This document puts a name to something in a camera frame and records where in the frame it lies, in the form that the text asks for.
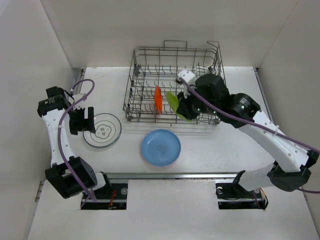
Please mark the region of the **small green plate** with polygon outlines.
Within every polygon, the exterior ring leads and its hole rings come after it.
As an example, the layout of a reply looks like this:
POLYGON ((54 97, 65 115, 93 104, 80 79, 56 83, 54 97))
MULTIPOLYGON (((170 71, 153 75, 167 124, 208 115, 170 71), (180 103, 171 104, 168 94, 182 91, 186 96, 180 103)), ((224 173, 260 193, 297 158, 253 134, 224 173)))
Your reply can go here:
POLYGON ((170 108, 172 109, 172 111, 175 113, 177 117, 179 117, 183 121, 191 122, 191 120, 187 119, 186 117, 184 117, 183 115, 177 112, 179 107, 179 99, 176 95, 174 95, 172 92, 167 92, 166 99, 170 108))

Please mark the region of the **white plate teal line pattern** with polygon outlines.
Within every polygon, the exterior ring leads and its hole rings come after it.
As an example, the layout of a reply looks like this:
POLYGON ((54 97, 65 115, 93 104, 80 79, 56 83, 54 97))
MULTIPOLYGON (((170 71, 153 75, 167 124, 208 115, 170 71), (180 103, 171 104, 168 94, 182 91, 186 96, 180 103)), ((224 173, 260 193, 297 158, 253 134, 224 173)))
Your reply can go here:
POLYGON ((94 116, 95 133, 83 132, 84 141, 91 147, 102 149, 113 145, 122 134, 119 118, 111 113, 100 113, 94 116))

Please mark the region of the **small orange plate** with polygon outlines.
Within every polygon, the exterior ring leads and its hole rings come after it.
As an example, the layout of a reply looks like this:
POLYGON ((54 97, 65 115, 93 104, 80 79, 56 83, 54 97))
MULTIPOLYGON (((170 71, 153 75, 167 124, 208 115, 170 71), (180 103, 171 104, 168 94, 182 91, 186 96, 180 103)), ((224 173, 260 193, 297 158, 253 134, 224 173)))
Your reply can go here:
POLYGON ((162 100, 162 92, 161 88, 159 86, 155 87, 154 91, 154 104, 155 104, 155 110, 158 114, 162 114, 163 109, 163 100, 162 100))

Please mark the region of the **blue plastic plate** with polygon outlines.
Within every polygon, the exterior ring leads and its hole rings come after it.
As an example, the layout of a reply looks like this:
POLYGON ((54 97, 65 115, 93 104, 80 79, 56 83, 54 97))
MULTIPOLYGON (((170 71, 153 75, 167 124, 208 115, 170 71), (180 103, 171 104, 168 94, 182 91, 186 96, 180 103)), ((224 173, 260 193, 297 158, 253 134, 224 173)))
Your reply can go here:
POLYGON ((141 142, 143 159, 156 167, 174 163, 181 153, 179 138, 167 129, 156 129, 148 133, 141 142))

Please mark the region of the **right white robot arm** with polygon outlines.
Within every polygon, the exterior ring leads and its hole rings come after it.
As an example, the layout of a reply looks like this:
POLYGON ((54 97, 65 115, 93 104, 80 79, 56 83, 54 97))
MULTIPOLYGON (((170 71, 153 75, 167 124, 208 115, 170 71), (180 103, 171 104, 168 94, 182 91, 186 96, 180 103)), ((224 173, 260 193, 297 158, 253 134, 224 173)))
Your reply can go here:
POLYGON ((213 73, 197 76, 184 69, 177 74, 176 82, 183 85, 175 110, 180 118, 194 120, 200 114, 216 114, 273 157, 270 165, 236 175, 231 185, 235 196, 243 197, 249 191, 269 186, 293 192, 308 182, 310 168, 317 163, 320 151, 286 136, 252 97, 231 94, 223 78, 213 73))

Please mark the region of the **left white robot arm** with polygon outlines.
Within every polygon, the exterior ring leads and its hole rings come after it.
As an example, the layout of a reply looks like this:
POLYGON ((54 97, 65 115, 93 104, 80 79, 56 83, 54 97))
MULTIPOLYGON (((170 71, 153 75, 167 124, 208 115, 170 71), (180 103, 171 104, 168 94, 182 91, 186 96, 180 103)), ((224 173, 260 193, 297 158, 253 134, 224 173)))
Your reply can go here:
POLYGON ((46 89, 47 98, 38 103, 37 113, 44 121, 51 148, 50 168, 45 177, 64 198, 84 193, 93 201, 111 195, 112 185, 104 172, 94 169, 76 155, 70 143, 72 135, 95 133, 94 108, 74 109, 70 95, 61 87, 46 89))

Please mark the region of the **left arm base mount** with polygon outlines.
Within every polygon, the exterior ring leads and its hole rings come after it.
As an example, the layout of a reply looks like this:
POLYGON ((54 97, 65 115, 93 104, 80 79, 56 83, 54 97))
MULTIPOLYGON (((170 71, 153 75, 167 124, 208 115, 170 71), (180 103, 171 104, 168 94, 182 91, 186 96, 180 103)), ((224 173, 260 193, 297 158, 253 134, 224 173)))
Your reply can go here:
POLYGON ((81 210, 126 210, 128 197, 128 182, 116 182, 109 188, 99 188, 94 191, 97 202, 87 199, 83 194, 80 202, 81 210))

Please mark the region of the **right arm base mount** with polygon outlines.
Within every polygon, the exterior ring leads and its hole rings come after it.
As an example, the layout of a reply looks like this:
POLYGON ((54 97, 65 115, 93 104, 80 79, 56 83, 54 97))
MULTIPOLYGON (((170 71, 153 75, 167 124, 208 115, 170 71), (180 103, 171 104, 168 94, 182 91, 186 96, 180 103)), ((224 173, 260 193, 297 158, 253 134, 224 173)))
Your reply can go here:
POLYGON ((246 191, 239 185, 226 182, 215 184, 220 210, 266 210, 269 200, 261 188, 246 191))

